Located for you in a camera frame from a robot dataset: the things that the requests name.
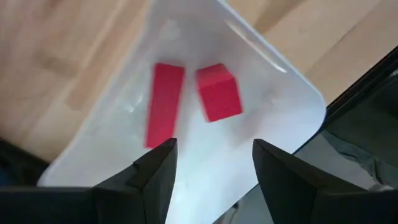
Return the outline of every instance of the white tray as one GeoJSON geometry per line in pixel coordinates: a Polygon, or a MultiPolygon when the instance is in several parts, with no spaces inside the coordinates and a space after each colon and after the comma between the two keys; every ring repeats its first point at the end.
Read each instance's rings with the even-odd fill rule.
{"type": "Polygon", "coordinates": [[[323,121],[321,94],[222,1],[155,2],[131,52],[40,185],[93,186],[147,152],[144,134],[156,62],[186,67],[167,223],[212,223],[257,184],[253,139],[293,153],[323,121]],[[244,113],[207,123],[194,71],[216,63],[236,76],[244,113]]]}

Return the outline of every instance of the red block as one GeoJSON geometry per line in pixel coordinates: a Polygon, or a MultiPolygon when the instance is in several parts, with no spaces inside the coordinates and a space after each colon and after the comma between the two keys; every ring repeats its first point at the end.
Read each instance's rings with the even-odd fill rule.
{"type": "Polygon", "coordinates": [[[223,64],[197,70],[196,79],[210,122],[243,112],[235,77],[223,64]]]}
{"type": "Polygon", "coordinates": [[[146,147],[155,148],[173,137],[184,73],[183,67],[155,64],[146,147]]]}

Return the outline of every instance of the black plastic part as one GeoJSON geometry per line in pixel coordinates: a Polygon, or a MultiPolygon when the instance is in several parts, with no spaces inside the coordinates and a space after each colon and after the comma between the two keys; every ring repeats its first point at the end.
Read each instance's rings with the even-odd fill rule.
{"type": "Polygon", "coordinates": [[[0,187],[35,186],[48,166],[48,162],[0,139],[0,187]]]}
{"type": "Polygon", "coordinates": [[[0,188],[1,223],[164,223],[177,168],[169,139],[93,188],[0,188]]]}
{"type": "Polygon", "coordinates": [[[398,223],[398,190],[367,192],[262,139],[252,156],[275,224],[398,223]]]}
{"type": "Polygon", "coordinates": [[[397,69],[398,47],[391,50],[384,58],[375,64],[375,66],[327,106],[325,120],[321,128],[293,154],[298,153],[299,150],[321,133],[330,123],[343,116],[348,110],[360,103],[397,69]]]}

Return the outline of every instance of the wooden table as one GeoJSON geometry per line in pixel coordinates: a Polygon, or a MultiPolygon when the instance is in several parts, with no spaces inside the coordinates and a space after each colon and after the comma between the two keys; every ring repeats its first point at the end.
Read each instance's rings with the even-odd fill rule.
{"type": "MultiPolygon", "coordinates": [[[[230,0],[332,102],[398,45],[397,0],[230,0]]],[[[146,0],[0,2],[0,136],[47,161],[124,63],[146,0]]]]}

